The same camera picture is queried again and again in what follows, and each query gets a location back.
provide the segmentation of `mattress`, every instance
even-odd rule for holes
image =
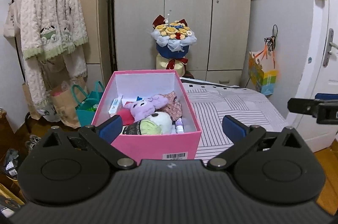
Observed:
[[[202,129],[195,159],[204,163],[233,145],[222,130],[225,115],[267,131],[280,132],[288,125],[271,102],[254,90],[201,82],[183,85]]]

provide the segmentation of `white fluffy sweater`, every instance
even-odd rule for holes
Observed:
[[[49,59],[88,41],[80,0],[22,0],[21,46],[25,59]]]

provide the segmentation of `yellow rose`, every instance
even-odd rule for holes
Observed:
[[[158,29],[159,31],[163,31],[163,30],[165,30],[165,28],[166,28],[165,25],[158,25],[158,26],[156,27],[156,29]]]
[[[187,35],[187,30],[186,29],[179,29],[179,33]]]
[[[177,32],[177,29],[175,29],[174,27],[167,27],[166,28],[166,33],[168,35],[175,34],[176,32]]]

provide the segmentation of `brown paper bag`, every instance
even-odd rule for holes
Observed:
[[[78,84],[86,93],[88,93],[86,83],[83,78],[79,79]],[[75,94],[80,102],[85,99],[85,96],[78,89],[75,89]],[[80,122],[75,111],[77,103],[72,96],[70,88],[62,92],[61,85],[57,86],[56,88],[52,89],[50,93],[50,99],[54,104],[55,110],[59,114],[62,123],[74,129],[80,127]]]
[[[32,96],[30,95],[28,86],[26,84],[22,84],[22,89],[26,98],[26,103],[28,105],[30,116],[35,120],[39,120],[41,118],[41,115],[37,112],[37,110],[33,106]]]

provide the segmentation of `flower bouquet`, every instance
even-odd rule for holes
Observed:
[[[156,49],[167,59],[182,58],[188,53],[189,45],[197,41],[184,19],[169,24],[168,20],[159,15],[153,27],[151,36],[156,40]]]

